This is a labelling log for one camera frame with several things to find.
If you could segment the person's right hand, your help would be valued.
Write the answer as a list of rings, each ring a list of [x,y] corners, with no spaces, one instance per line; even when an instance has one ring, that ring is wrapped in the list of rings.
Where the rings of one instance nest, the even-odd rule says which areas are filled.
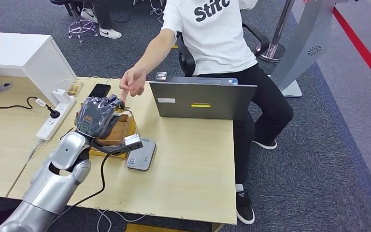
[[[133,66],[127,70],[120,80],[120,99],[126,103],[128,95],[135,97],[144,92],[146,73],[141,67]]]

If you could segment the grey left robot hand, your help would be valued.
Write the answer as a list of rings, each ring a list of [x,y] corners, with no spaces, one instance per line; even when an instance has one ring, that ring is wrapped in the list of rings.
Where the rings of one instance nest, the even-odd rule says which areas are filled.
[[[76,132],[97,139],[107,138],[118,121],[116,109],[125,109],[125,103],[115,94],[110,97],[88,97],[76,115]]]

